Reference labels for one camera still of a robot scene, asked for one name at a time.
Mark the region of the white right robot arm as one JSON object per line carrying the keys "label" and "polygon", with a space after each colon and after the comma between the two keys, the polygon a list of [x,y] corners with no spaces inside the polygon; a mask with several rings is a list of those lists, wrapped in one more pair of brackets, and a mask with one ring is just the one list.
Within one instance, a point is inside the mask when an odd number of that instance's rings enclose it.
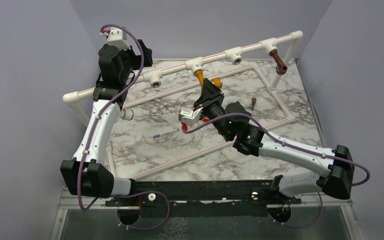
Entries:
{"label": "white right robot arm", "polygon": [[280,204],[288,197],[313,192],[350,199],[355,167],[348,147],[339,144],[334,149],[322,148],[285,139],[253,125],[254,118],[240,102],[223,107],[223,100],[223,92],[205,78],[193,106],[225,141],[233,142],[233,148],[247,156],[278,159],[308,170],[306,174],[275,177],[268,190],[272,202]]}

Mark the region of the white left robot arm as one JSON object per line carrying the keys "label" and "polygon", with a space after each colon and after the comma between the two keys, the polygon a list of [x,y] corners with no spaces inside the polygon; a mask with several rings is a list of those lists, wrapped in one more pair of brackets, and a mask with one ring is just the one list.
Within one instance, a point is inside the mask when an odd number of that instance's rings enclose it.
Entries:
{"label": "white left robot arm", "polygon": [[60,171],[69,192],[74,195],[109,198],[118,196],[124,205],[137,200],[134,180],[115,177],[104,167],[106,149],[114,124],[127,97],[129,76],[141,66],[153,64],[152,50],[141,39],[142,54],[104,44],[98,51],[100,78],[92,98],[92,113],[79,148],[71,160],[63,160]]}

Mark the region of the white PVC pipe frame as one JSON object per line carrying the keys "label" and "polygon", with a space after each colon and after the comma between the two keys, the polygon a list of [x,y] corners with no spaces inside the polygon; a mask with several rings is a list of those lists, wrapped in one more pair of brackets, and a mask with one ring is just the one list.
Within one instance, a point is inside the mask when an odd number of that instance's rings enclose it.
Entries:
{"label": "white PVC pipe frame", "polygon": [[[300,111],[306,110],[304,87],[293,61],[300,45],[300,30],[210,56],[188,60],[156,60],[129,91],[123,114],[113,125],[106,148],[104,167],[119,178],[139,181],[263,180],[280,174],[299,174],[297,165],[269,157],[243,155],[225,141],[211,124],[199,121],[183,133],[178,114],[191,109],[201,94],[198,79],[189,66],[201,68],[209,79],[220,78],[223,106],[239,102],[263,127],[298,140]],[[269,52],[276,49],[288,67],[278,75]],[[154,135],[178,132],[153,138]]]}

